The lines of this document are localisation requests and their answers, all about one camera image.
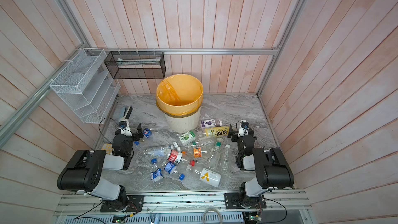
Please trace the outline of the clear white cap bottle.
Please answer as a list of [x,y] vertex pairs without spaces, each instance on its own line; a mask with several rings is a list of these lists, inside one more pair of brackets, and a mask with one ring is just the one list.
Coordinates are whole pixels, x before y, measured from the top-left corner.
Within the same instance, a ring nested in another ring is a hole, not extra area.
[[231,155],[231,145],[226,144],[223,153],[220,158],[219,171],[221,173],[226,173],[229,170],[230,165],[230,155]]

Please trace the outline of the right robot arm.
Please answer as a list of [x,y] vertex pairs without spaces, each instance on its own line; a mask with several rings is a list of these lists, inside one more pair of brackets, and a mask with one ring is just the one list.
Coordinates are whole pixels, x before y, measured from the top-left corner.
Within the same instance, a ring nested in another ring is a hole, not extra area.
[[293,187],[293,173],[279,147],[255,148],[257,138],[247,123],[237,131],[229,130],[228,138],[237,144],[235,164],[243,171],[254,171],[255,177],[242,183],[238,193],[224,194],[226,209],[265,207],[263,194]]

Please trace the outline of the crushed blue label bottle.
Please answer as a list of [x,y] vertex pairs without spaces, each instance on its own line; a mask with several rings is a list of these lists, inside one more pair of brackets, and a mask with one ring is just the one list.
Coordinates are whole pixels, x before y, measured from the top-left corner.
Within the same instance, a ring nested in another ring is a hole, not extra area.
[[165,167],[164,167],[164,172],[167,177],[173,179],[173,180],[180,180],[183,181],[185,179],[185,174],[181,170],[181,168],[176,165],[175,163],[169,161]]

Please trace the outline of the large white yellow-logo bottle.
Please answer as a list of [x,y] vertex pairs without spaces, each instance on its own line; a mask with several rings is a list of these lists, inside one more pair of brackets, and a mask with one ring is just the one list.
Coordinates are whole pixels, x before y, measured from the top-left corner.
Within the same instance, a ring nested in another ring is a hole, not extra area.
[[195,161],[191,161],[186,168],[186,171],[195,179],[202,181],[213,187],[219,187],[221,175]]

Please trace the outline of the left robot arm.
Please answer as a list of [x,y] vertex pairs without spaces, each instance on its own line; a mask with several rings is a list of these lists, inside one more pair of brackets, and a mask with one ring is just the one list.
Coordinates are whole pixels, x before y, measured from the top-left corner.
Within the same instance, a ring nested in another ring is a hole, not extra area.
[[57,187],[71,192],[83,191],[102,200],[103,212],[125,212],[134,206],[126,188],[102,177],[103,171],[124,171],[134,157],[133,145],[144,137],[142,125],[131,132],[121,124],[112,142],[113,153],[104,150],[78,150],[60,173]]

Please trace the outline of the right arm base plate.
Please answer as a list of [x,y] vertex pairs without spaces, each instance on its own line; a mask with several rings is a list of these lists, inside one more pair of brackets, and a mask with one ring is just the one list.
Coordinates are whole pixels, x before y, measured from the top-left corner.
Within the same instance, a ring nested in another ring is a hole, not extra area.
[[244,193],[225,193],[224,202],[226,209],[249,209],[249,208],[266,208],[264,197],[248,197]]

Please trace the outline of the red label clear bottle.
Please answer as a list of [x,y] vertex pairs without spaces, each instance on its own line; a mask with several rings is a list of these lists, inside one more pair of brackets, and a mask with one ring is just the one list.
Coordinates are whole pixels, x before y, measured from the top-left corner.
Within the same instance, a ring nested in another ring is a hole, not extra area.
[[166,153],[166,158],[169,162],[174,164],[189,163],[190,158],[183,152],[169,149]]

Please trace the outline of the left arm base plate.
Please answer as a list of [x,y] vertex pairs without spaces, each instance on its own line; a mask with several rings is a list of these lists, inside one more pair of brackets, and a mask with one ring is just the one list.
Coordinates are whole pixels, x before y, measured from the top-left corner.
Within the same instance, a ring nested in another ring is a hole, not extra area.
[[114,201],[103,201],[100,212],[141,212],[143,209],[144,197],[144,195],[126,195]]

